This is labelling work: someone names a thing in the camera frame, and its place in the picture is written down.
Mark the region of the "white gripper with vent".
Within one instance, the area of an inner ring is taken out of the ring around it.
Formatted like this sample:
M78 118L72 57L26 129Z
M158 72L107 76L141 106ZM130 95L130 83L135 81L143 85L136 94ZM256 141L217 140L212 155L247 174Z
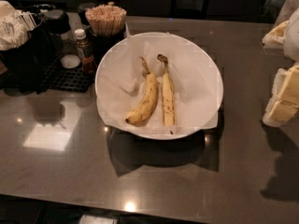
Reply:
M268 49L282 48L286 57L299 62L299 8L262 39ZM288 70L279 68L272 87L272 96L263 115L263 123L279 127L299 111L299 65Z

